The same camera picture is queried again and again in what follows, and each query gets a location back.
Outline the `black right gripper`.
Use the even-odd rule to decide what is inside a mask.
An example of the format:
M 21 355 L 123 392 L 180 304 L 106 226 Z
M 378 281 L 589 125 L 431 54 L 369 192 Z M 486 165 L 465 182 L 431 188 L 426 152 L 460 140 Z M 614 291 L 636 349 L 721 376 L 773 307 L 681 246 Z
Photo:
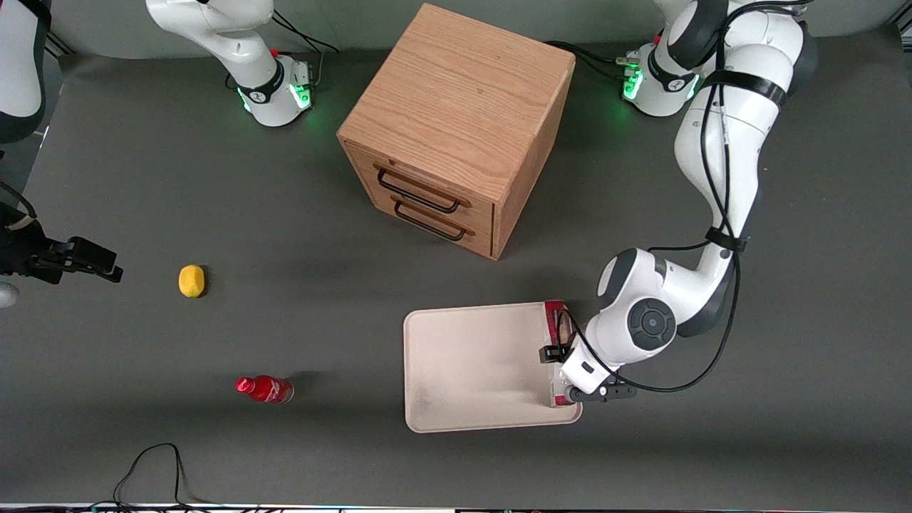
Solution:
M 97 276 L 115 284 L 123 279 L 123 270 L 116 266 L 115 252 L 82 237 L 71 237 L 55 244 L 37 221 L 19 229 L 10 228 L 25 219 L 26 214 L 10 205 L 1 205 L 1 209 L 2 276 L 35 277 L 52 285 L 58 285 L 65 274 Z M 36 260 L 47 257 L 51 248 L 62 263 Z

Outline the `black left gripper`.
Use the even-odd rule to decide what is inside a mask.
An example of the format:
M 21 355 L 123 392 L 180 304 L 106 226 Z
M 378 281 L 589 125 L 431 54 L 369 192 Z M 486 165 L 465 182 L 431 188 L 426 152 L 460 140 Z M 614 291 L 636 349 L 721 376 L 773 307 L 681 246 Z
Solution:
M 543 364 L 563 364 L 572 353 L 571 346 L 547 345 L 539 350 L 539 361 Z M 571 403 L 607 403 L 609 400 L 634 398 L 638 389 L 628 383 L 603 383 L 592 393 L 585 393 L 580 387 L 568 387 Z

